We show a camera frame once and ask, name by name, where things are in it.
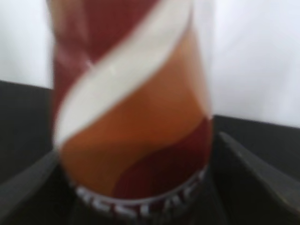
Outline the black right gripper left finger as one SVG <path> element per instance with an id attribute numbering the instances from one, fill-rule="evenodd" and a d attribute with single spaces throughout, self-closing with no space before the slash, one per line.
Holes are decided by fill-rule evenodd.
<path id="1" fill-rule="evenodd" d="M 67 225 L 70 188 L 50 152 L 0 186 L 2 225 Z"/>

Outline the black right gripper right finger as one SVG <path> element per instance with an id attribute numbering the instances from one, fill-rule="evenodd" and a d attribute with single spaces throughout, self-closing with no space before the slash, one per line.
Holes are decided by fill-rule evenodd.
<path id="1" fill-rule="evenodd" d="M 300 183 L 223 132 L 215 136 L 210 166 L 228 224 L 300 223 Z"/>

